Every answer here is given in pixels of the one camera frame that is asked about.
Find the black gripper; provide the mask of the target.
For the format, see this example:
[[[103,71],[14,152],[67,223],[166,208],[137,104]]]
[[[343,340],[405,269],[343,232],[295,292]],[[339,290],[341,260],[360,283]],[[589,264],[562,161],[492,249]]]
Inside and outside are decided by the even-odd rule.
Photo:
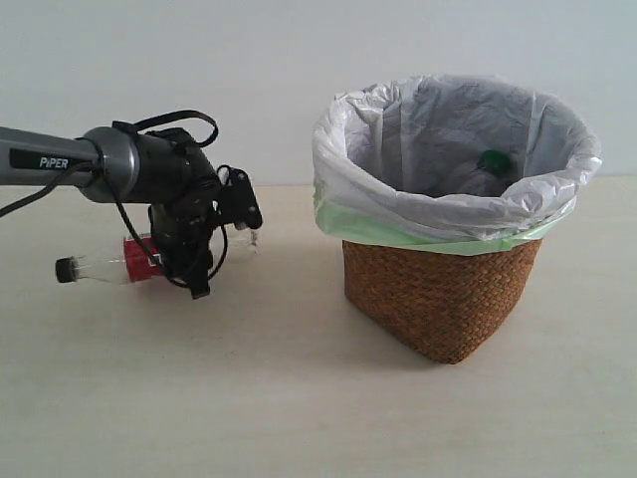
[[[209,241],[221,223],[258,230],[263,216],[247,172],[227,164],[214,171],[202,149],[183,128],[132,137],[138,174],[132,201],[148,206],[151,237],[166,277],[188,289],[193,299],[210,294]]]

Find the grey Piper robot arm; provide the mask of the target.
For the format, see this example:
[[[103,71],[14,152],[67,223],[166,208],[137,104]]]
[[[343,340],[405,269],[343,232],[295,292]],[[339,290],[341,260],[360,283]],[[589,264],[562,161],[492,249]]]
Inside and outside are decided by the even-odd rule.
[[[1,183],[37,190],[1,213],[73,186],[90,201],[114,205],[128,234],[109,261],[57,260],[59,282],[163,277],[199,299],[210,294],[210,282],[228,255],[228,226],[256,231],[263,225],[248,174],[227,164],[214,167],[205,145],[180,127],[153,130],[114,122],[77,138],[4,127]]]

